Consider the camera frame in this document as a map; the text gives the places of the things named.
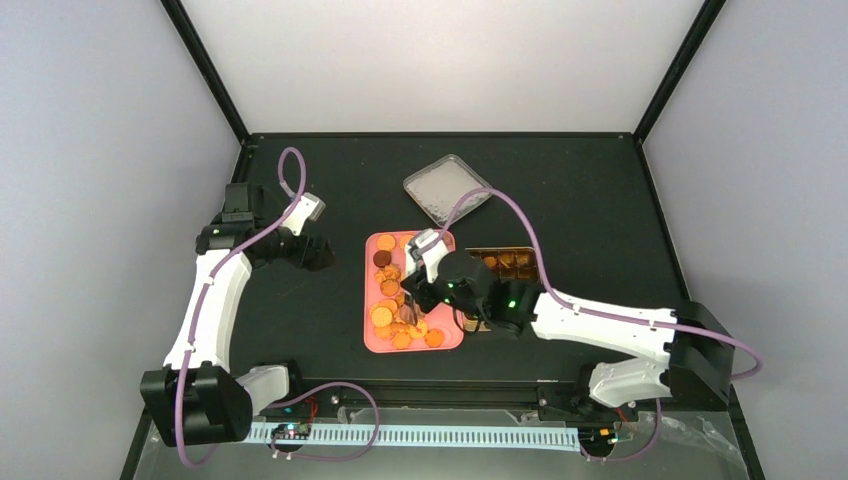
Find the pink plastic tray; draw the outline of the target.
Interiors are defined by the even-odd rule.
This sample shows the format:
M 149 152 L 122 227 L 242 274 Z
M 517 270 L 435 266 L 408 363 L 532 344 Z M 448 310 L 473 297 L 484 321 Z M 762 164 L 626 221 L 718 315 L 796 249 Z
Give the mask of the pink plastic tray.
M 372 262 L 372 256 L 379 250 L 376 240 L 382 234 L 393 235 L 397 246 L 391 251 L 392 263 L 378 269 Z M 465 338 L 465 333 L 455 323 L 453 310 L 448 305 L 439 305 L 429 314 L 423 313 L 415 305 L 418 315 L 415 326 L 407 325 L 398 318 L 399 305 L 396 298 L 406 293 L 401 288 L 405 258 L 402 249 L 414 234 L 416 232 L 413 230 L 378 232 L 365 242 L 363 342 L 369 351 L 376 354 L 452 350 Z M 372 324 L 370 313 L 377 306 L 385 306 L 393 311 L 394 321 L 389 326 L 376 328 Z

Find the gold cookie tin box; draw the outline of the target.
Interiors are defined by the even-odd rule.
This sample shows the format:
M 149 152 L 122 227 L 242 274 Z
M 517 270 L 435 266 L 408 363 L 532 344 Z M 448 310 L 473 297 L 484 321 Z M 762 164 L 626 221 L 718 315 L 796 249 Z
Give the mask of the gold cookie tin box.
M 454 311 L 466 334 L 493 332 L 519 337 L 536 319 L 531 303 L 542 292 L 536 252 L 532 247 L 476 247 L 466 252 L 496 277 L 490 293 L 471 313 Z

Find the metal tongs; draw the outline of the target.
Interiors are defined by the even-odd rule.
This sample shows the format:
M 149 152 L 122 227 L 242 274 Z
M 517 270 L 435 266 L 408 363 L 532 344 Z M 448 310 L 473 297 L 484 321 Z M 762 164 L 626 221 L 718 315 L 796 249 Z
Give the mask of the metal tongs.
M 414 298 L 410 294 L 404 293 L 399 295 L 396 300 L 399 305 L 399 320 L 407 325 L 415 326 L 418 323 L 418 315 L 415 310 Z

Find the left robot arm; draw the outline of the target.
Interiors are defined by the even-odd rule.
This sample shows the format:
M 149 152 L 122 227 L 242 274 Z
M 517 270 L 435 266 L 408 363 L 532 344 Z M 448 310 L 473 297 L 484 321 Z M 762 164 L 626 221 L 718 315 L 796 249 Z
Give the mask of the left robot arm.
M 306 234 L 323 213 L 311 193 L 296 195 L 282 221 L 263 217 L 263 189 L 233 183 L 223 208 L 196 238 L 196 275 L 183 324 L 163 365 L 144 373 L 140 393 L 169 447 L 244 440 L 252 420 L 285 398 L 297 375 L 291 362 L 260 364 L 235 377 L 229 354 L 236 314 L 257 268 L 275 260 L 315 272 L 334 254 L 321 236 Z

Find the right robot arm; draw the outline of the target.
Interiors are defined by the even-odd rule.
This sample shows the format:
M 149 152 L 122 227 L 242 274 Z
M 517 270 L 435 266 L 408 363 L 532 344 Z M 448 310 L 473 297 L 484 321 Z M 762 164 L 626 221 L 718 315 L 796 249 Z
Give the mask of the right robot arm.
M 582 418 L 650 399 L 673 398 L 699 410 L 729 403 L 730 338 L 697 302 L 638 309 L 570 297 L 540 283 L 502 280 L 482 260 L 459 251 L 407 255 L 401 285 L 424 313 L 447 306 L 500 333 L 529 331 L 542 340 L 625 355 L 584 367 L 583 382 L 569 392 Z

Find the dark chocolate cookie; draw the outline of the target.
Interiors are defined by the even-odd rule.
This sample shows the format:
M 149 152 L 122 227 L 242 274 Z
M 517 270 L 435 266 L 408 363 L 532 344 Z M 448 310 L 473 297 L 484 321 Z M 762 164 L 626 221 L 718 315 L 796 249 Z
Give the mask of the dark chocolate cookie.
M 392 263 L 392 252 L 388 250 L 377 250 L 372 256 L 372 262 L 378 269 L 385 268 Z

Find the orange round cookie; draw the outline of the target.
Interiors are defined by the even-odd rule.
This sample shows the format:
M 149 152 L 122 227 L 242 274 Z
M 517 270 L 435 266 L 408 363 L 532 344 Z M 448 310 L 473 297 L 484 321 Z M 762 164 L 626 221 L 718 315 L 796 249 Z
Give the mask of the orange round cookie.
M 397 240 L 391 234 L 382 234 L 377 237 L 376 246 L 381 251 L 391 252 L 396 248 Z

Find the clear plastic lid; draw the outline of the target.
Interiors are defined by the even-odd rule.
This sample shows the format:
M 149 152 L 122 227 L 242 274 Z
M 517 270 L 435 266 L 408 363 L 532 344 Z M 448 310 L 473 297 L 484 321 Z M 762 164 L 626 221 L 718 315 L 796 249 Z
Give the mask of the clear plastic lid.
M 438 227 L 443 227 L 451 211 L 468 192 L 479 188 L 491 189 L 464 160 L 454 154 L 446 155 L 423 167 L 402 182 L 412 200 Z

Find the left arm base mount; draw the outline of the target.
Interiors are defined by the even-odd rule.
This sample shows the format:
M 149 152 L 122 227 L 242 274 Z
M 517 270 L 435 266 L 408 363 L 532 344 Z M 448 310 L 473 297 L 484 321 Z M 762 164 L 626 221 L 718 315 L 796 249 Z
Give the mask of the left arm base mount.
M 254 411 L 253 415 L 262 416 L 265 415 L 266 412 L 283 411 L 286 409 L 297 412 L 300 409 L 305 408 L 306 418 L 314 420 L 319 414 L 325 413 L 332 406 L 329 397 L 333 394 L 337 394 L 343 387 L 343 382 L 332 381 L 314 386 L 313 388 L 302 392 L 290 392 L 283 398 L 272 400 L 267 405 L 258 407 Z

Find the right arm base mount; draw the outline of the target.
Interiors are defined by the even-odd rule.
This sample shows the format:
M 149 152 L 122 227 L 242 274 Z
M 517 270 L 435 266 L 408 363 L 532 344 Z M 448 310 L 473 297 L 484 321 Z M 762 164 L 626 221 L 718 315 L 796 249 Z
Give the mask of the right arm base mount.
M 634 408 L 601 405 L 575 383 L 538 383 L 535 393 L 541 420 L 562 420 L 583 426 L 608 426 L 619 421 L 638 420 L 638 412 Z

